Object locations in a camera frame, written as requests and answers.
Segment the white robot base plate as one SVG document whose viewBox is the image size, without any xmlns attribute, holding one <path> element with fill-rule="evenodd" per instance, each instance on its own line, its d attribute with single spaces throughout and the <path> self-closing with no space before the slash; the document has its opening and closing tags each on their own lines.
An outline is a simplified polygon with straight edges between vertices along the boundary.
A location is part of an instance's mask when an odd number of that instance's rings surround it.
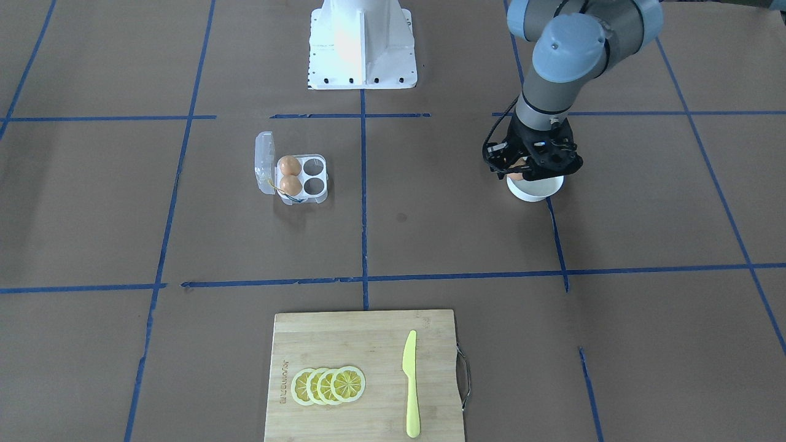
<svg viewBox="0 0 786 442">
<path fill-rule="evenodd" d="M 416 87 L 413 17 L 399 1 L 325 1 L 309 20 L 307 87 Z"/>
</svg>

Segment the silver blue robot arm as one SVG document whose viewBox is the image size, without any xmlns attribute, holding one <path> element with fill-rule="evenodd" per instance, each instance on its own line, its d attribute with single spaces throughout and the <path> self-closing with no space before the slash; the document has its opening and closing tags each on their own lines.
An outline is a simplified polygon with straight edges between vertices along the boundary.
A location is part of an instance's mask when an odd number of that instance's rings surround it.
<svg viewBox="0 0 786 442">
<path fill-rule="evenodd" d="M 659 1 L 511 1 L 509 33 L 534 48 L 504 140 L 484 142 L 489 170 L 528 182 L 576 173 L 583 160 L 567 117 L 582 87 L 640 52 L 663 23 Z"/>
</svg>

